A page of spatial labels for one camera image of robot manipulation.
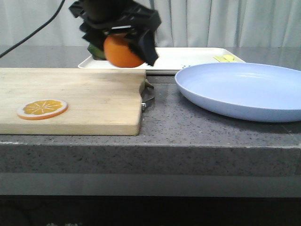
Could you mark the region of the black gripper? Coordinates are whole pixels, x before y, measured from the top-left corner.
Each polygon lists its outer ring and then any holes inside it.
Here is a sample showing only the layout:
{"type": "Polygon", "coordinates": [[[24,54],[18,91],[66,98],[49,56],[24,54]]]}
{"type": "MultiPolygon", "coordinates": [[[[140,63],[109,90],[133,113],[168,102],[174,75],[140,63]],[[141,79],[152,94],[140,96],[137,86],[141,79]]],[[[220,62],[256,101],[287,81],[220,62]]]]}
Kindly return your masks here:
{"type": "Polygon", "coordinates": [[[108,36],[105,33],[114,27],[147,29],[129,32],[124,39],[135,55],[154,66],[158,54],[152,31],[161,24],[158,11],[134,0],[77,0],[69,10],[83,20],[79,27],[85,33],[82,38],[102,51],[108,36]]]}

